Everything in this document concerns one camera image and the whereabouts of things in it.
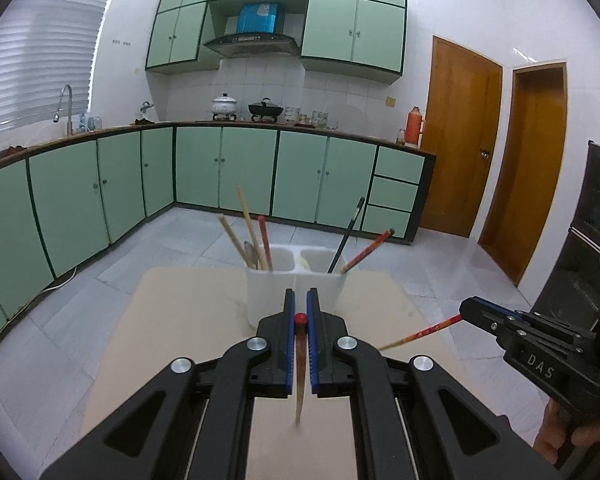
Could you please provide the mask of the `person's right hand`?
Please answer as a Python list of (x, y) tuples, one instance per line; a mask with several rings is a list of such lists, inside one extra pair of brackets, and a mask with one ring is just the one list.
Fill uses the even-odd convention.
[(600, 442), (600, 420), (588, 426), (568, 430), (560, 416), (562, 407), (554, 399), (548, 400), (541, 427), (532, 448), (552, 465), (558, 461), (558, 451), (569, 441), (576, 448), (589, 448)]

